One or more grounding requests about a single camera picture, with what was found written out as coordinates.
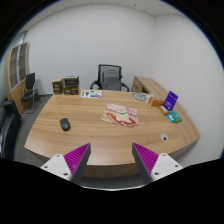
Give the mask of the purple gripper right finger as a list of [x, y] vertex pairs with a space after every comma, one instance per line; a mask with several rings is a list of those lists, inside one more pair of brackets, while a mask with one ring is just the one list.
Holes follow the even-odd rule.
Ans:
[[182, 166], [168, 154], [157, 154], [137, 143], [132, 144], [132, 154], [144, 184], [152, 183], [182, 169]]

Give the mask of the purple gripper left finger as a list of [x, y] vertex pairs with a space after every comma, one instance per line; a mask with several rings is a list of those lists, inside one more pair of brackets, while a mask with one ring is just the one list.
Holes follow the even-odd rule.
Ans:
[[87, 143], [65, 155], [54, 155], [41, 168], [65, 180], [79, 184], [90, 154], [91, 145]]

